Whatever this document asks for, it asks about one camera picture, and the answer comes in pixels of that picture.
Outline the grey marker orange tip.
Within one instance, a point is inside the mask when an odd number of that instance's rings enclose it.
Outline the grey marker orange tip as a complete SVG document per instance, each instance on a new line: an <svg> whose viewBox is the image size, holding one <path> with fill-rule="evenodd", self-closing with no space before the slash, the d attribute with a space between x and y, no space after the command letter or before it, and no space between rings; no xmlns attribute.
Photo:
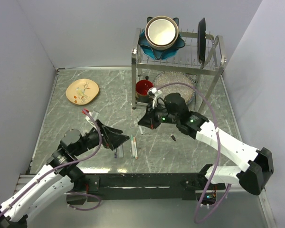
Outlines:
<svg viewBox="0 0 285 228"><path fill-rule="evenodd" d="M123 158L124 157L124 148L123 145L119 146L116 150L116 154L118 158Z"/></svg>

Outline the white green-tipped highlighter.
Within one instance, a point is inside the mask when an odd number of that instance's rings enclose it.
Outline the white green-tipped highlighter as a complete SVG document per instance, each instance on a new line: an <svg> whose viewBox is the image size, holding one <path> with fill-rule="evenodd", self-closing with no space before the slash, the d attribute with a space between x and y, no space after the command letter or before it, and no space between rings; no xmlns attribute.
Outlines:
<svg viewBox="0 0 285 228"><path fill-rule="evenodd" d="M135 158L134 154L134 144L133 144L133 136L131 135L131 151L132 151L132 157Z"/></svg>

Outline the white marker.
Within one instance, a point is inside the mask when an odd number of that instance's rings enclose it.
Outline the white marker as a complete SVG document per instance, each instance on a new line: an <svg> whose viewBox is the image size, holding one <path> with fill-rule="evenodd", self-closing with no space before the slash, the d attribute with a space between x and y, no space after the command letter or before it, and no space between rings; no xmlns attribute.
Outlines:
<svg viewBox="0 0 285 228"><path fill-rule="evenodd" d="M134 146L134 156L135 156L135 159L138 159L136 137L133 137L133 146Z"/></svg>

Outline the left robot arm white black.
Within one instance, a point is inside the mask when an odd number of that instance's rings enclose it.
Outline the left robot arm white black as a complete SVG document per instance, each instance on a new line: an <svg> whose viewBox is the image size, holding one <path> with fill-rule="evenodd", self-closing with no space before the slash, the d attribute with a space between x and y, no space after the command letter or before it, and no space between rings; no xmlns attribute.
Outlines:
<svg viewBox="0 0 285 228"><path fill-rule="evenodd" d="M81 190L85 174L77 166L77 157L100 147L114 151L130 139L123 131L96 120L82 135L77 129L65 132L59 146L41 170L15 195L0 204L0 228L26 228L28 219L56 197L71 190Z"/></svg>

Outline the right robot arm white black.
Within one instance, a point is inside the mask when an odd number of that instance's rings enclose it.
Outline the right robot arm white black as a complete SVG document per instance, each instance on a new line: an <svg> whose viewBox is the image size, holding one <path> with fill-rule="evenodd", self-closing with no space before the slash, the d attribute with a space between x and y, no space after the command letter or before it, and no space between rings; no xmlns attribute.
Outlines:
<svg viewBox="0 0 285 228"><path fill-rule="evenodd" d="M238 184L253 195L259 195L274 173L273 156L269 149L257 149L234 138L200 113L190 111L179 93L162 99L156 95L146 107L139 126L156 129L160 124L174 124L177 129L199 142L216 149L232 160L235 166L206 165L198 183L203 189L214 184Z"/></svg>

